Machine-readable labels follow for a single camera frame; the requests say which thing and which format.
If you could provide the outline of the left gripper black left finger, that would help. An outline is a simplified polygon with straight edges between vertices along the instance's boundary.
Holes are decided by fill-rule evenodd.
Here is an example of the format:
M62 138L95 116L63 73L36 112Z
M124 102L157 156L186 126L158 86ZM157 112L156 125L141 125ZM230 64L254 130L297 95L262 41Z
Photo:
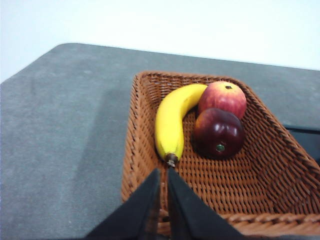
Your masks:
M154 169L126 202L86 235L87 240L155 240L160 212L160 170Z

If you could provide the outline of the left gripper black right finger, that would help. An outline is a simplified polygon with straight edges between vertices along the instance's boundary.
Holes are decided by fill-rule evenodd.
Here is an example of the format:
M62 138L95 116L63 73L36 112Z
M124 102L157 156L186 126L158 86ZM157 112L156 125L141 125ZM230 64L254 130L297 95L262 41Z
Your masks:
M167 200L173 240L244 240L245 237L208 207L175 172L167 170Z

